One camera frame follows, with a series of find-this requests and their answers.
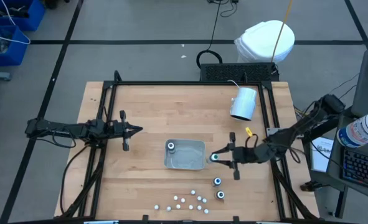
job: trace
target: white cup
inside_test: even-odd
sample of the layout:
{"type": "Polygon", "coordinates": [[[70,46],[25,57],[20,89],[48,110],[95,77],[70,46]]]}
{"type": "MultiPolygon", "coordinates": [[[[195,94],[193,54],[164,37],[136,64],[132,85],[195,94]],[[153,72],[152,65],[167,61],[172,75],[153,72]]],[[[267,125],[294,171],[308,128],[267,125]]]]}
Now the white cup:
{"type": "Polygon", "coordinates": [[[231,117],[242,121],[252,120],[253,112],[256,107],[257,91],[251,88],[239,88],[236,98],[232,98],[230,109],[231,117]]]}

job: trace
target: blue crate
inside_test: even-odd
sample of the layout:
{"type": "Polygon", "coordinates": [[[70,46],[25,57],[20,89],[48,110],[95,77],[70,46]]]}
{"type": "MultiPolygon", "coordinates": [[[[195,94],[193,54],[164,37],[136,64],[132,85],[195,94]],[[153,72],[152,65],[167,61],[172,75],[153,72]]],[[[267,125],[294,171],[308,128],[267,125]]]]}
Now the blue crate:
{"type": "MultiPolygon", "coordinates": [[[[1,26],[0,32],[1,30],[6,30],[12,33],[12,40],[18,40],[25,43],[28,41],[17,26],[1,26]]],[[[20,65],[26,48],[26,44],[11,42],[7,52],[0,54],[0,66],[20,65]]]]}
{"type": "MultiPolygon", "coordinates": [[[[18,2],[23,6],[29,6],[29,18],[18,18],[12,17],[15,24],[20,28],[20,30],[37,30],[40,22],[45,14],[45,8],[39,0],[4,0],[8,7],[10,2],[18,2]]],[[[0,0],[0,8],[5,9],[2,1],[0,0]]],[[[0,26],[10,26],[12,25],[8,17],[0,17],[0,26]]]]}

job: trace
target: gray floor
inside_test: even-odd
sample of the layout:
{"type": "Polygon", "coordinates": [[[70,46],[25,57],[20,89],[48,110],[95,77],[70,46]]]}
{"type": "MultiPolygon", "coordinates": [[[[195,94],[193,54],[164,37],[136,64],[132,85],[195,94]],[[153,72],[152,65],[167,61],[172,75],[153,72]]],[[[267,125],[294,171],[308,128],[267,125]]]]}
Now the gray floor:
{"type": "MultiPolygon", "coordinates": [[[[219,18],[215,39],[235,39],[261,21],[282,20],[289,0],[241,0],[232,17],[219,18]]],[[[368,36],[368,0],[351,1],[368,36]]],[[[33,40],[64,40],[77,0],[47,11],[33,40]]],[[[209,39],[217,5],[206,0],[84,0],[72,40],[209,39]]],[[[362,40],[344,0],[295,1],[288,19],[297,40],[362,40]]],[[[0,81],[0,215],[27,145],[26,121],[39,112],[61,45],[30,45],[21,66],[0,81]]],[[[87,81],[112,79],[119,70],[124,80],[198,80],[195,59],[207,45],[69,45],[56,79],[45,118],[74,123],[87,81]]],[[[213,45],[224,62],[236,62],[233,44],[213,45]]],[[[359,72],[365,45],[296,45],[279,64],[295,105],[305,108],[359,72]]],[[[204,57],[202,62],[214,63],[204,57]]],[[[356,81],[339,90],[342,95],[356,81]]],[[[349,106],[354,92],[343,98],[349,106]]],[[[51,218],[68,151],[38,142],[16,200],[10,222],[51,218]]],[[[334,210],[338,192],[316,192],[323,218],[334,210]]],[[[344,218],[368,223],[368,197],[349,192],[344,218]]]]}

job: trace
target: wooden table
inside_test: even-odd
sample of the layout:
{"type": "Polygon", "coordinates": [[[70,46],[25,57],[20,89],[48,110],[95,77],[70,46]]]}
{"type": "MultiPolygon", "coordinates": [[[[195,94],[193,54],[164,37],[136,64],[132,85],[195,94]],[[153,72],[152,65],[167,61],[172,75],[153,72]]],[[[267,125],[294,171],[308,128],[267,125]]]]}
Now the wooden table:
{"type": "MultiPolygon", "coordinates": [[[[88,82],[83,96],[78,122],[93,119],[98,111],[102,82],[88,82]]],[[[281,127],[296,122],[293,102],[286,82],[273,83],[273,92],[281,127]]],[[[150,220],[225,220],[233,216],[240,220],[279,220],[275,190],[269,162],[240,165],[240,180],[234,180],[233,170],[220,164],[206,165],[203,170],[173,170],[164,164],[164,144],[168,139],[196,139],[204,141],[207,155],[226,146],[229,132],[236,133],[237,145],[243,146],[249,127],[265,138],[265,128],[259,97],[251,122],[237,121],[229,116],[231,98],[237,94],[232,86],[118,86],[113,119],[119,119],[119,110],[125,110],[127,120],[144,129],[130,140],[130,151],[124,152],[121,139],[108,141],[105,168],[101,182],[97,219],[140,220],[149,215],[150,220]],[[220,177],[222,185],[212,186],[212,179],[220,177]],[[191,190],[208,199],[198,202],[191,190]],[[225,192],[223,202],[214,198],[217,189],[225,192]],[[178,202],[173,196],[184,197],[182,208],[175,209],[178,202]],[[202,205],[209,209],[189,210],[189,205],[202,205]]],[[[269,121],[272,116],[268,95],[265,91],[269,121]]],[[[69,159],[82,148],[78,143],[71,149],[69,159]]],[[[299,141],[294,147],[302,149],[299,141]]],[[[81,191],[89,150],[71,164],[65,181],[64,207],[67,208],[81,191]]],[[[286,154],[291,183],[302,202],[319,216],[314,193],[302,192],[300,185],[309,181],[309,172],[304,155],[301,164],[286,154]]],[[[230,159],[230,154],[222,159],[230,159]]],[[[290,216],[285,191],[282,189],[286,216],[290,216]]],[[[92,193],[88,194],[86,214],[89,214],[92,193]]],[[[55,211],[60,215],[59,206],[55,211]]]]}

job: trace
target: silver tray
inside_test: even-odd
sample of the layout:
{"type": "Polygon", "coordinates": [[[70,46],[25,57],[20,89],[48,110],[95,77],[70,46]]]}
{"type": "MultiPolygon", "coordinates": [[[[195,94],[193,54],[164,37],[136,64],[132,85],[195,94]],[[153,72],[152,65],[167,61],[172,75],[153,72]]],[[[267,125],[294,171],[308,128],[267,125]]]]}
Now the silver tray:
{"type": "Polygon", "coordinates": [[[169,139],[164,145],[164,165],[170,169],[201,170],[205,165],[205,144],[199,140],[169,139]],[[167,148],[174,144],[174,153],[167,148]]]}

